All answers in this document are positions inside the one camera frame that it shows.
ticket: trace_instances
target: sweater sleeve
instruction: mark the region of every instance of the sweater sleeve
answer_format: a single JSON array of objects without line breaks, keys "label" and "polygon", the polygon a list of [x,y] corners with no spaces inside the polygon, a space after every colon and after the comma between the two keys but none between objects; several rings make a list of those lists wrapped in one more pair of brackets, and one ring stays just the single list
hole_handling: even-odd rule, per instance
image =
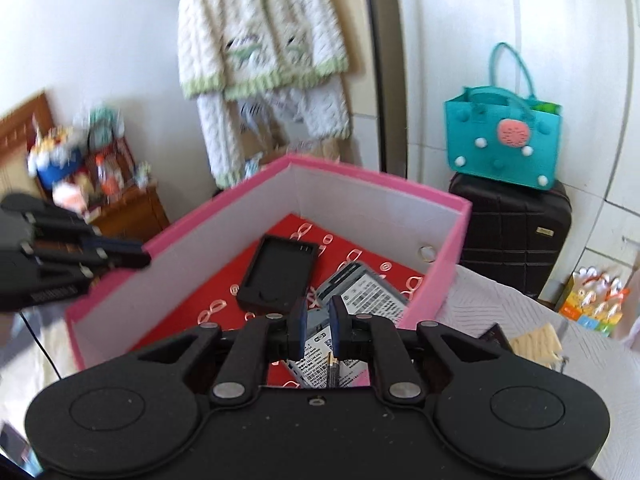
[{"label": "sweater sleeve", "polygon": [[178,65],[187,99],[225,87],[222,0],[180,0]]},{"label": "sweater sleeve", "polygon": [[331,0],[293,0],[308,23],[311,34],[312,64],[319,75],[346,72],[347,50]]}]

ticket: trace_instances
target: bag handle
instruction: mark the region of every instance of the bag handle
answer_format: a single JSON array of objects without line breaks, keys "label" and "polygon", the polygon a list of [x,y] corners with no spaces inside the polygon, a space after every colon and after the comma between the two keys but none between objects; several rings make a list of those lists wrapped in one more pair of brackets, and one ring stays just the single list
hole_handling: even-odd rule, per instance
[{"label": "bag handle", "polygon": [[497,95],[508,99],[511,103],[518,105],[522,109],[522,111],[526,113],[527,118],[533,120],[533,113],[531,112],[531,108],[527,104],[527,102],[522,97],[514,94],[510,90],[499,88],[497,86],[478,86],[476,88],[469,88],[467,91],[469,101],[471,101],[472,103],[477,103],[477,101],[474,100],[474,97],[487,94]]},{"label": "bag handle", "polygon": [[524,61],[520,57],[520,54],[518,54],[517,51],[509,43],[505,43],[503,41],[494,46],[494,49],[491,52],[491,58],[489,60],[489,84],[491,86],[496,86],[495,69],[497,64],[498,52],[500,52],[500,49],[502,47],[511,52],[513,54],[513,57],[515,57],[516,61],[518,62],[518,65],[520,66],[520,69],[522,70],[522,73],[524,74],[524,77],[526,78],[529,85],[529,99],[537,100],[536,92],[533,89],[533,81],[531,79],[531,75],[529,74],[529,70],[527,69],[527,65],[524,64]]}]

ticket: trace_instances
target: red patterned paper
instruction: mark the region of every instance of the red patterned paper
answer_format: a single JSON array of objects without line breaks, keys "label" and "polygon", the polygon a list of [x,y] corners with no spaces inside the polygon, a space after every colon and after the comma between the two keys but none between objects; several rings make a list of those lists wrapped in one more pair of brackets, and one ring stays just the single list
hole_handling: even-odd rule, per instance
[{"label": "red patterned paper", "polygon": [[[296,238],[320,245],[320,256],[316,262],[307,295],[309,309],[317,308],[315,291],[336,270],[348,262],[359,260],[378,272],[397,290],[411,299],[414,291],[422,282],[418,272],[392,262],[378,254],[357,247],[353,243],[332,234],[323,227],[308,222],[299,216],[290,214],[269,229],[268,234]],[[214,321],[223,330],[242,328],[253,314],[244,312],[236,302],[238,286],[242,282],[247,267],[251,263],[259,240],[247,247],[239,256],[223,267],[220,272],[202,284],[198,290],[182,302],[171,314],[165,317],[147,333],[133,349],[181,332],[199,322]],[[272,363],[268,373],[271,386],[298,387],[292,375],[282,363]]]}]

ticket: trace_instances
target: white knitted clothing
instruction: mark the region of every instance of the white knitted clothing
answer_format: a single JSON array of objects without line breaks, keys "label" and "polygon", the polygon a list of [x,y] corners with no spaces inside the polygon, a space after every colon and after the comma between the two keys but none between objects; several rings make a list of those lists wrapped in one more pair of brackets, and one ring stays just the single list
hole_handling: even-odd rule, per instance
[{"label": "white knitted clothing", "polygon": [[331,0],[180,0],[180,84],[235,100],[348,68]]},{"label": "white knitted clothing", "polygon": [[[279,109],[293,110],[315,138],[349,137],[350,120],[339,75],[307,90],[283,88],[265,92],[262,99],[279,116]],[[225,102],[221,92],[198,96],[198,111],[211,173],[220,189],[234,186],[244,178],[244,153],[240,138],[238,108]]]}]

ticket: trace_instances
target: black cable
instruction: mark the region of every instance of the black cable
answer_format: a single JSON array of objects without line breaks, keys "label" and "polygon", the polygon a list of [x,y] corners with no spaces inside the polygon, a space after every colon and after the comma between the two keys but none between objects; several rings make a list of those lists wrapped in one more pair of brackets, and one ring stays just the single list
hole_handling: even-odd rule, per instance
[{"label": "black cable", "polygon": [[33,329],[31,328],[31,326],[29,325],[29,322],[27,321],[27,318],[24,317],[23,313],[20,313],[20,317],[22,318],[22,320],[24,321],[24,324],[27,326],[27,330],[29,330],[29,332],[31,333],[31,336],[33,337],[33,340],[36,342],[36,344],[40,347],[40,350],[42,350],[42,353],[44,354],[44,357],[47,358],[47,361],[49,361],[49,364],[51,364],[51,367],[53,368],[53,371],[56,373],[56,375],[58,376],[58,378],[60,380],[62,380],[62,377],[60,376],[60,372],[58,371],[58,369],[56,368],[56,365],[53,364],[53,360],[51,359],[51,357],[49,356],[49,354],[47,354],[47,351],[44,349],[44,346],[42,346],[42,343],[40,342],[40,340],[38,339],[38,337],[35,335],[35,332],[33,331]]}]

